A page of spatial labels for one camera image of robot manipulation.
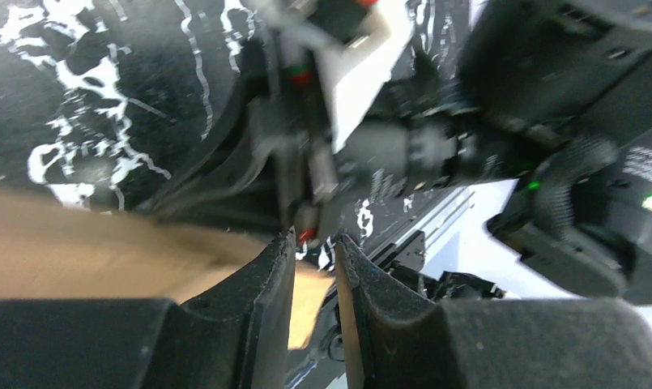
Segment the brown cardboard box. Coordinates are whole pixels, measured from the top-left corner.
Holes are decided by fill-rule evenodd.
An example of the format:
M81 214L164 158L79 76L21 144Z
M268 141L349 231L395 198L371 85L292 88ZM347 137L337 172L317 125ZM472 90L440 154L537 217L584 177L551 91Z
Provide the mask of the brown cardboard box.
M0 300L168 298L198 317L243 318L256 293L240 270L265 247L0 188Z

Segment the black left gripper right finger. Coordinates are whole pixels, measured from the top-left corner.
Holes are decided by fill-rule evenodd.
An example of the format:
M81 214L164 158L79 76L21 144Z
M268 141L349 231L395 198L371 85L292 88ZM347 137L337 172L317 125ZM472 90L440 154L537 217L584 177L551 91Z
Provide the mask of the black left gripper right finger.
M652 388L652 328L618 299L431 301L336 246L350 388Z

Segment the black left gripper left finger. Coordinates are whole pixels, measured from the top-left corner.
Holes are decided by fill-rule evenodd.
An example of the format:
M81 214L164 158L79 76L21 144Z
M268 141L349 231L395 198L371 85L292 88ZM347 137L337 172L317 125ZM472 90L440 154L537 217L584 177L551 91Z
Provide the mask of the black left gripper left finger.
M283 388L293 231L177 304L0 300L0 388Z

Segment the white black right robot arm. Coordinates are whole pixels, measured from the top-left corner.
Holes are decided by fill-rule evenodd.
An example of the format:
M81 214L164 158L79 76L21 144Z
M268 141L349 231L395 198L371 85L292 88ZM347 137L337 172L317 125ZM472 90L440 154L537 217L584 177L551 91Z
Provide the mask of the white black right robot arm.
M213 163L219 142L204 143L143 210L258 224L227 203L272 162L282 223L312 246L354 201L515 178L491 235L572 293L650 301L652 170L634 148L652 127L652 1L491 1L454 78L415 63L343 142L314 92L261 99L239 87L218 123L222 136L242 129L234 150Z

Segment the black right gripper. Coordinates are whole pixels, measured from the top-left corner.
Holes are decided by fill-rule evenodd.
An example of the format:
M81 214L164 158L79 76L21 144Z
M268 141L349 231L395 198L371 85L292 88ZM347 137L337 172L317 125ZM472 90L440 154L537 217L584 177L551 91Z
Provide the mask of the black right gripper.
M423 55L342 145L324 83L260 92L257 42L210 139L140 206L178 222L337 233L344 205L523 177L514 224L577 234L571 190L652 126L652 1L490 1L447 79Z

